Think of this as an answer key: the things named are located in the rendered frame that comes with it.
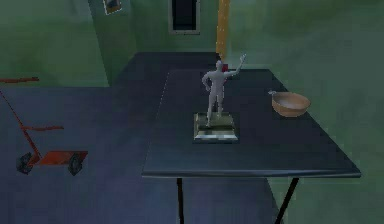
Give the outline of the grey human figure statue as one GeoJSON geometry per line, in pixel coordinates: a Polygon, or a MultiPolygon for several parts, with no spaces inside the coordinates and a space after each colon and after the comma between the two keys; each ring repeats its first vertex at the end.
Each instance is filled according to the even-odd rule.
{"type": "Polygon", "coordinates": [[[240,57],[240,63],[234,71],[224,71],[221,59],[216,62],[216,69],[208,71],[202,77],[202,83],[209,93],[206,113],[194,115],[195,141],[237,141],[234,118],[223,111],[225,83],[230,77],[240,73],[246,54],[240,57]]]}

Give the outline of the black table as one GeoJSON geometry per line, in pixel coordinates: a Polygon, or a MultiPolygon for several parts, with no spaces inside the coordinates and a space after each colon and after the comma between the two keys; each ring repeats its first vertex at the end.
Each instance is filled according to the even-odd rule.
{"type": "Polygon", "coordinates": [[[280,224],[268,180],[351,178],[357,166],[309,115],[279,116],[271,91],[283,85],[268,70],[248,70],[225,85],[224,108],[237,140],[194,134],[208,96],[199,70],[169,73],[143,176],[174,178],[181,224],[280,224]]]}

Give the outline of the dark window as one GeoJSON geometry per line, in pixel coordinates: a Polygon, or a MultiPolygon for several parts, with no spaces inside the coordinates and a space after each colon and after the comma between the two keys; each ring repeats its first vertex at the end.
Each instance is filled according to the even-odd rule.
{"type": "Polygon", "coordinates": [[[173,35],[199,35],[200,0],[168,0],[168,31],[173,35]]]}

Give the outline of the brown wooden bowl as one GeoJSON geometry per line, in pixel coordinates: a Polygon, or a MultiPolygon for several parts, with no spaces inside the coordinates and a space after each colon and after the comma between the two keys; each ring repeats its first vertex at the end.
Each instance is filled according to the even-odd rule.
{"type": "Polygon", "coordinates": [[[303,95],[293,92],[269,91],[272,108],[283,117],[299,117],[307,112],[311,101],[303,95]]]}

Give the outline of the red hand truck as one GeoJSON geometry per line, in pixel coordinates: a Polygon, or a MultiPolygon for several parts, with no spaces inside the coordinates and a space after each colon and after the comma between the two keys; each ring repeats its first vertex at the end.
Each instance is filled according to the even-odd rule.
{"type": "Polygon", "coordinates": [[[31,136],[29,135],[29,131],[63,130],[63,126],[25,126],[1,90],[0,95],[3,97],[8,107],[12,111],[18,122],[20,130],[22,131],[24,137],[33,150],[33,152],[28,152],[16,159],[16,170],[18,172],[28,175],[35,166],[67,165],[69,173],[72,176],[76,176],[82,170],[83,162],[88,155],[87,151],[54,150],[48,151],[44,156],[42,156],[31,136]]]}

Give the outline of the yellow vertical post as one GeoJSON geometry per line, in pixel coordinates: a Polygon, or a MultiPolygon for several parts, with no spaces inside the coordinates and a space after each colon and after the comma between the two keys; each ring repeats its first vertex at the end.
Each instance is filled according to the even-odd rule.
{"type": "Polygon", "coordinates": [[[230,0],[218,0],[218,21],[216,30],[216,52],[221,59],[226,56],[227,36],[228,36],[228,19],[230,11],[230,0]]]}

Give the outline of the framed wall picture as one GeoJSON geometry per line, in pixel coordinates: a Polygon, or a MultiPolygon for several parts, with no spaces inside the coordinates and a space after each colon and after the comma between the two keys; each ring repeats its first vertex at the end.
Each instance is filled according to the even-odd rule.
{"type": "Polygon", "coordinates": [[[122,9],[121,0],[103,0],[106,15],[113,14],[122,9]]]}

